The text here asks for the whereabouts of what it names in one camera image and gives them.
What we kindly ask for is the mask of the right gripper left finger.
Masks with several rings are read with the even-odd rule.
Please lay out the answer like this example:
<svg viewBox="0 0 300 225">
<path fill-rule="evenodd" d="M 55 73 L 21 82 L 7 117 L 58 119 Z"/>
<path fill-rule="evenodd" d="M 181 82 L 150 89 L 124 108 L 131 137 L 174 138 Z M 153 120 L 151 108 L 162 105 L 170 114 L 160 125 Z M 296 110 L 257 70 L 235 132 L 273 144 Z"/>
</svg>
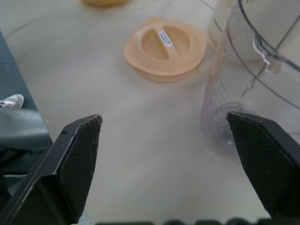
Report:
<svg viewBox="0 0 300 225">
<path fill-rule="evenodd" d="M 102 116 L 66 125 L 0 213 L 0 225 L 72 225 L 79 222 L 93 179 Z"/>
</svg>

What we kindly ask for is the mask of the yellow object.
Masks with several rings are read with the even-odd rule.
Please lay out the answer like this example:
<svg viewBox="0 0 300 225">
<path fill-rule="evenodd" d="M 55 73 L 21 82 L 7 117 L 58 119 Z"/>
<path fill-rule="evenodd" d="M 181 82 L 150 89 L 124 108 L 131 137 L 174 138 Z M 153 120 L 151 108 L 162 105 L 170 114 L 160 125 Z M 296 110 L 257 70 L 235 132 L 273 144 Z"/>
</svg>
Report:
<svg viewBox="0 0 300 225">
<path fill-rule="evenodd" d="M 82 0 L 84 3 L 95 6 L 95 7 L 111 7 L 120 5 L 127 0 Z"/>
</svg>

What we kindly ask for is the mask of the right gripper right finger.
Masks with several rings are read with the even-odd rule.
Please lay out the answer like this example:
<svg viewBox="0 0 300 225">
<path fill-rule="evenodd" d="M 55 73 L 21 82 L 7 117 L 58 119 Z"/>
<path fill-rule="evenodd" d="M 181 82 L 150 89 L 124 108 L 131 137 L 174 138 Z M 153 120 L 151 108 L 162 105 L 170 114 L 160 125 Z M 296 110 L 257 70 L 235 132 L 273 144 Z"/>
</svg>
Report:
<svg viewBox="0 0 300 225">
<path fill-rule="evenodd" d="M 275 121 L 226 115 L 243 167 L 272 218 L 300 218 L 300 145 Z"/>
</svg>

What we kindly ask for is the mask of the cream blender motor base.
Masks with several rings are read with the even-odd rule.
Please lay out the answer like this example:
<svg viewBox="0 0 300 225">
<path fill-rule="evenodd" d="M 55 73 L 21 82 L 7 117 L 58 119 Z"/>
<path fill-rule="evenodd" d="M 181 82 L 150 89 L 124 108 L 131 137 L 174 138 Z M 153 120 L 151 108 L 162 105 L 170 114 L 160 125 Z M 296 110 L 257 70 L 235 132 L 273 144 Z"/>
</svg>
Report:
<svg viewBox="0 0 300 225">
<path fill-rule="evenodd" d="M 275 28 L 275 0 L 217 0 L 208 25 L 209 34 L 216 45 L 229 49 L 224 57 L 234 63 L 252 63 L 261 56 L 253 47 L 260 35 L 272 47 L 280 42 Z"/>
</svg>

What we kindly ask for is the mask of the white sneaker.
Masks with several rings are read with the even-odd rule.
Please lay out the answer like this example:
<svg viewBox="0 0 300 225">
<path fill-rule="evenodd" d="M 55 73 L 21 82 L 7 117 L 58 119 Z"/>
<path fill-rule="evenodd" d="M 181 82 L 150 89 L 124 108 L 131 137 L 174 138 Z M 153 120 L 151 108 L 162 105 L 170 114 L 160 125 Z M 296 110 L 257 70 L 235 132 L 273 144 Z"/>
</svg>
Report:
<svg viewBox="0 0 300 225">
<path fill-rule="evenodd" d="M 22 108 L 24 103 L 24 96 L 21 94 L 15 94 L 7 97 L 4 100 L 0 100 L 0 107 L 2 108 Z"/>
</svg>

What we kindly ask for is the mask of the peach plastic blender lid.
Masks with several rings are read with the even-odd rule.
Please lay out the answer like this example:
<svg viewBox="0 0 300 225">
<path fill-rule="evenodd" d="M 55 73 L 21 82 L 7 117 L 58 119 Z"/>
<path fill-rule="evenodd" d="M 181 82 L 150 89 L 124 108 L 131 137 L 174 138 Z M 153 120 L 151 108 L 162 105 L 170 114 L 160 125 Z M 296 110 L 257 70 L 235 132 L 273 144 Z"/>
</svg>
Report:
<svg viewBox="0 0 300 225">
<path fill-rule="evenodd" d="M 130 34 L 123 54 L 142 76 L 173 82 L 195 71 L 206 47 L 207 38 L 200 28 L 174 19 L 150 17 Z"/>
</svg>

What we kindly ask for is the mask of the bowl of yellow food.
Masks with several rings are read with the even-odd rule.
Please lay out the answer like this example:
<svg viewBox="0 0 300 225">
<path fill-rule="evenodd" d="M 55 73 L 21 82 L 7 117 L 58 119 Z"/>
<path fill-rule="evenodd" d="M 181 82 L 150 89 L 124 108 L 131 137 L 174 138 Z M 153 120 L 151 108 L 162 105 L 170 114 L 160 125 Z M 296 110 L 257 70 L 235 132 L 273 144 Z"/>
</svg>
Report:
<svg viewBox="0 0 300 225">
<path fill-rule="evenodd" d="M 88 5 L 88 6 L 95 7 L 95 8 L 114 8 L 114 7 L 119 7 L 119 6 L 125 5 L 125 4 L 127 4 L 129 1 L 131 1 L 131 0 L 127 0 L 127 1 L 124 2 L 123 4 L 115 5 L 115 6 L 111 6 L 111 7 L 95 7 L 95 6 L 92 6 L 92 5 L 89 5 L 89 4 L 84 3 L 83 1 L 82 1 L 82 2 L 83 2 L 84 4 L 86 4 L 86 5 Z"/>
</svg>

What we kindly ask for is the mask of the clear plastic blender jar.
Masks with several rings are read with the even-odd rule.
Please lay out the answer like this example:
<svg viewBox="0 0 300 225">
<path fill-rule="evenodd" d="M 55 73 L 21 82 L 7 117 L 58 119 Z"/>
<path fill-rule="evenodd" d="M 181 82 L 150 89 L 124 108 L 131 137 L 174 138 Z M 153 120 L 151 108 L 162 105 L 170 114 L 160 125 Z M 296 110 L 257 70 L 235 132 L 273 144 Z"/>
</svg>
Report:
<svg viewBox="0 0 300 225">
<path fill-rule="evenodd" d="M 201 111 L 203 136 L 221 158 L 239 163 L 226 115 L 277 122 L 300 143 L 300 0 L 233 0 Z"/>
</svg>

